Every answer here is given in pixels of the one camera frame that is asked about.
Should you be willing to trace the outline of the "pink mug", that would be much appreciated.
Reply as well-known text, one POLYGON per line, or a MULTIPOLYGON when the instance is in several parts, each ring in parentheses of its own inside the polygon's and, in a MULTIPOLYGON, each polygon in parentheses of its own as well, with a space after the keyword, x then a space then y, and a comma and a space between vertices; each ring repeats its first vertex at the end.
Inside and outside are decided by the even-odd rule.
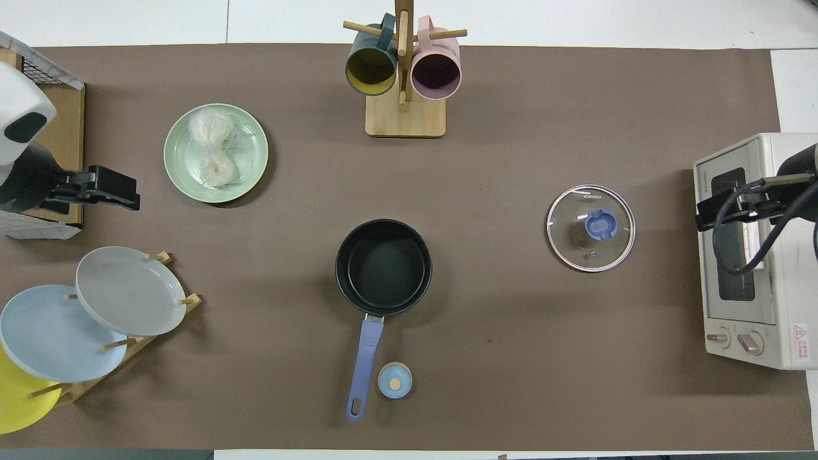
POLYGON ((419 18, 418 40, 413 50, 411 84, 420 96, 445 100, 461 87, 461 52, 456 38, 432 39, 446 32, 437 28, 429 15, 419 18))

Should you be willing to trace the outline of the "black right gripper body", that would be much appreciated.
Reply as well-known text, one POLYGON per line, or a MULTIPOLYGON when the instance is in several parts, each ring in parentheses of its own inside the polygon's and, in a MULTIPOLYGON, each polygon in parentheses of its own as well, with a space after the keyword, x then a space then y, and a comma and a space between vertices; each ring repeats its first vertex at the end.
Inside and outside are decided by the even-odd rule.
POLYGON ((736 189, 727 189, 709 198, 709 228, 713 229, 716 216, 722 205, 729 205, 722 224, 728 222, 756 222, 769 220, 771 225, 779 224, 783 214, 796 200, 795 192, 773 191, 769 193, 743 194, 734 200, 730 196, 736 189))

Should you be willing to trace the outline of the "glass lid with blue knob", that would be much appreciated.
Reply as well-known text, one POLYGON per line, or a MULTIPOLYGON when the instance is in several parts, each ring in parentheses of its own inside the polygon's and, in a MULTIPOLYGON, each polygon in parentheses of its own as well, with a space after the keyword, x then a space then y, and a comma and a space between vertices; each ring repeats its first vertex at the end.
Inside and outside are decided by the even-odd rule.
POLYGON ((635 245, 636 230, 634 213, 622 196, 590 184, 562 192, 544 222, 554 254, 584 273, 601 273, 621 264, 635 245))

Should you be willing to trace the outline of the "cream toaster oven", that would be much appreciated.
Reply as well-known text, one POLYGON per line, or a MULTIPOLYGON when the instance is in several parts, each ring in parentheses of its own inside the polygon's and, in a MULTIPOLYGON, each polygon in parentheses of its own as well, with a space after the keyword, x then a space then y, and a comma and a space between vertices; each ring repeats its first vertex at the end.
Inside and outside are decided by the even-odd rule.
MULTIPOLYGON (((818 133, 761 133, 698 160, 696 204, 725 188, 730 170, 739 183, 760 185, 783 161, 818 143, 818 133)), ((818 198, 818 183, 796 200, 818 198)), ((818 219, 728 222, 724 204, 713 229, 698 232, 704 346, 708 353, 785 370, 818 370, 818 219)))

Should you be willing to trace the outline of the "mint green plate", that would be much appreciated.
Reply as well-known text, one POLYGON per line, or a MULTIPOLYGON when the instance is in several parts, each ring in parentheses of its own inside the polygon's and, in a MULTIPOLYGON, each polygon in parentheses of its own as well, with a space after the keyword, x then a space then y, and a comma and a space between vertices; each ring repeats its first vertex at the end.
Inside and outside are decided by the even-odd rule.
POLYGON ((225 103, 210 103, 188 111, 173 125, 164 143, 163 157, 166 174, 180 192, 196 201, 221 204, 242 197, 256 186, 268 166, 269 146, 262 126, 247 111, 225 103), (188 132, 188 120, 203 107, 225 111, 236 127, 236 134, 226 148, 239 174, 235 181, 219 188, 202 184, 199 166, 204 150, 188 132))

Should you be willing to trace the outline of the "dark teal mug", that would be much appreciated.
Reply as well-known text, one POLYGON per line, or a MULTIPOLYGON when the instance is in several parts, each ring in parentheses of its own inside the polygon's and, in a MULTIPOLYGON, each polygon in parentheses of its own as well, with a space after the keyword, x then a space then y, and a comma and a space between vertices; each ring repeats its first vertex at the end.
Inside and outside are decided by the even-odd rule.
POLYGON ((379 24, 371 24, 377 34, 359 31, 345 64, 350 86, 365 96, 378 96, 391 90, 396 82, 397 41, 392 38, 396 17, 385 13, 379 24))

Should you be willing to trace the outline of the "wooden shelf rack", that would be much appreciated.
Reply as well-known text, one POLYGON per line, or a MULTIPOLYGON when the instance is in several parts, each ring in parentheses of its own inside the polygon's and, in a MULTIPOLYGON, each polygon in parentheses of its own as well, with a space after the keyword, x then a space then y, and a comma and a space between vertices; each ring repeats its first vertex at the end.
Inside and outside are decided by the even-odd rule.
POLYGON ((55 119, 35 137, 49 149, 62 169, 84 169, 85 90, 59 82, 12 50, 0 47, 0 61, 15 67, 31 79, 55 105, 55 119))

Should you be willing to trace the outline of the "small blue wooden-knob timer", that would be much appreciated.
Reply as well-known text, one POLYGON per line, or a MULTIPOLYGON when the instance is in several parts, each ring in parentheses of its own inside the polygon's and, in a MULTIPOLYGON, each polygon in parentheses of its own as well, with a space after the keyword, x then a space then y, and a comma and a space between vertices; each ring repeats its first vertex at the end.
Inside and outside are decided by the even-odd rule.
POLYGON ((380 393, 386 398, 402 399, 411 392, 413 375, 404 363, 387 363, 378 373, 377 385, 380 393))

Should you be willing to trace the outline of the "white patterned cloth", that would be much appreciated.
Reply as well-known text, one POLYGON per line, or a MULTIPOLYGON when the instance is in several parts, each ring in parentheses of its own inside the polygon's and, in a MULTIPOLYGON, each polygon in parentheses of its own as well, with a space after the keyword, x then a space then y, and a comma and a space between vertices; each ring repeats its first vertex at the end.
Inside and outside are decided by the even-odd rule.
POLYGON ((64 222, 53 222, 41 218, 10 213, 0 210, 0 235, 20 240, 67 240, 81 230, 64 222))

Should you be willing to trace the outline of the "wooden mug tree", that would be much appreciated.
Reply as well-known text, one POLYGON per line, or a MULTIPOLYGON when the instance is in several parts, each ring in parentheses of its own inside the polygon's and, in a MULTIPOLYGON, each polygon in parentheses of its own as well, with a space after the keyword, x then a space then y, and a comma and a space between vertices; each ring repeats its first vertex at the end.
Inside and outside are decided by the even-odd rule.
MULTIPOLYGON (((439 139, 446 134, 447 100, 450 97, 433 101, 413 90, 411 67, 420 20, 414 15, 414 0, 394 0, 394 12, 390 14, 396 17, 396 29, 392 35, 397 41, 396 82, 391 90, 382 95, 363 95, 366 98, 365 132, 371 137, 391 139, 439 139)), ((357 33, 377 34, 370 24, 365 26, 345 21, 344 28, 357 33)), ((459 39, 467 34, 465 29, 447 29, 446 32, 432 34, 431 38, 459 39)))

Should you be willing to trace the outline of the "light blue plate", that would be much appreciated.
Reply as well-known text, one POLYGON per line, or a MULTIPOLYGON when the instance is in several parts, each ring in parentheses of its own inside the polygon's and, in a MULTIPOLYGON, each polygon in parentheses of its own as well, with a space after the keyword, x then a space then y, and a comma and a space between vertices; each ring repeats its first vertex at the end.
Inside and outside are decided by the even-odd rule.
POLYGON ((126 346, 102 346, 125 335, 97 323, 73 286, 42 285, 21 291, 0 312, 0 344, 12 361, 38 378, 82 383, 108 375, 125 359, 126 346))

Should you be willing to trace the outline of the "brown table mat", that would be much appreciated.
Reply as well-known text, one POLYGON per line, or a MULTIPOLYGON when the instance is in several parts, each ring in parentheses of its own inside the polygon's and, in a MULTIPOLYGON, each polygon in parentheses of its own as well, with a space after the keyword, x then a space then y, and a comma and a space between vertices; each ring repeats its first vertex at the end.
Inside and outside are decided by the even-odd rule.
POLYGON ((203 303, 73 404, 0 449, 810 450, 806 378, 706 352, 692 167, 779 129, 768 50, 463 47, 441 139, 372 139, 348 45, 63 47, 86 84, 85 154, 138 181, 141 209, 90 206, 69 240, 0 238, 0 307, 71 284, 97 247, 166 250, 203 303), (268 139, 255 187, 180 192, 164 143, 225 103, 268 139), (562 192, 622 196, 636 242, 584 273, 550 248, 562 192), (344 414, 363 313, 336 285, 354 227, 397 219, 433 258, 387 318, 377 366, 405 399, 344 414))

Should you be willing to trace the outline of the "yellow plate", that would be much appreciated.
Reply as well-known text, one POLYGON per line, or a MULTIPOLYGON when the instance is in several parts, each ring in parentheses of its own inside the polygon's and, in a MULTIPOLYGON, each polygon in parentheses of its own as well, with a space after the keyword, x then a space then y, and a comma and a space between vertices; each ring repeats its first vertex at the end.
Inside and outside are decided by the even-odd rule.
POLYGON ((22 430, 42 419, 56 405, 59 390, 29 398, 55 384, 24 371, 0 346, 0 436, 22 430))

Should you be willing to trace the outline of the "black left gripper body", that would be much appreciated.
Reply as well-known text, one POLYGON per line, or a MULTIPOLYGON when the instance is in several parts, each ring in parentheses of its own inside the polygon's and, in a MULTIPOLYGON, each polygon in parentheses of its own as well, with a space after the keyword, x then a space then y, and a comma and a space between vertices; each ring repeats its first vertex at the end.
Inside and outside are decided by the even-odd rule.
POLYGON ((90 169, 79 171, 64 170, 64 177, 42 203, 42 210, 69 215, 71 204, 84 206, 96 204, 98 199, 91 194, 90 186, 96 185, 97 173, 90 169))

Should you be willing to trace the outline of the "dark blue saucepan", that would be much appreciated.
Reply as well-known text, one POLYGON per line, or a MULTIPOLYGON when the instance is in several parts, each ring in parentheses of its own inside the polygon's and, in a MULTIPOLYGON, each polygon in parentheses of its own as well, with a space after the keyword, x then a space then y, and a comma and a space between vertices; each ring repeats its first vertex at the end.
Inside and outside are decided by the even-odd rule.
POLYGON ((431 283, 433 262, 414 228, 381 218, 348 233, 337 252, 336 282, 345 300, 360 312, 360 337, 345 416, 362 421, 385 318, 414 308, 431 283))

